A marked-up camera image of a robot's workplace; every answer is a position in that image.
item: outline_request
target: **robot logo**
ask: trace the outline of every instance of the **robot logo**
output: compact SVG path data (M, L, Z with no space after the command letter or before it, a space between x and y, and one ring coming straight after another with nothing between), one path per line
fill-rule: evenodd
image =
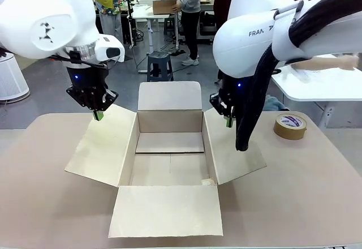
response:
M49 33L49 31L54 29L54 27L51 27L48 23L42 23L40 26L45 27L45 36L44 37L39 37L39 40L50 40L50 42L53 43L53 41L51 40L51 37L49 37L48 33Z

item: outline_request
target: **blue cloth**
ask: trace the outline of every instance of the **blue cloth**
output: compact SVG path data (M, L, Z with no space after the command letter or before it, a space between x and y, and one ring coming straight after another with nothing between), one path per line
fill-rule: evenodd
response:
M263 111L283 111L288 110L276 97L267 95L265 97L265 103Z

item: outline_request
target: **shoe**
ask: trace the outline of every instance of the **shoe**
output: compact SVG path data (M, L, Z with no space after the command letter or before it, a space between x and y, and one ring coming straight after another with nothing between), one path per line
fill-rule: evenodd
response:
M196 65L199 65L199 60L195 59L190 59L190 58L187 58L185 61L182 62L182 65L183 66L196 66Z

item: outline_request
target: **hand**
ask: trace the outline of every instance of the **hand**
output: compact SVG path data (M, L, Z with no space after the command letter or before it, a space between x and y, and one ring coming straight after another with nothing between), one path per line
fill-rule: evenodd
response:
M182 10L182 7L183 7L182 3L181 3L181 2L177 2L177 4L175 4L175 5L172 6L172 10L173 10L174 12L179 12L179 11Z
M353 71L358 66L360 58L356 55L343 55L337 57L339 61L339 68L343 70Z

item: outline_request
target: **brown box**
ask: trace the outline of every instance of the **brown box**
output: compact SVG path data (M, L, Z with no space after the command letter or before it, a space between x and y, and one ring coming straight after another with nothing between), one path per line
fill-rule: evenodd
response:
M153 14L173 14L172 6L176 4L176 0L160 0L153 1Z
M198 82L141 83L138 112L92 120L66 171L118 187L109 237L223 235L218 186L265 167L257 143L202 112Z

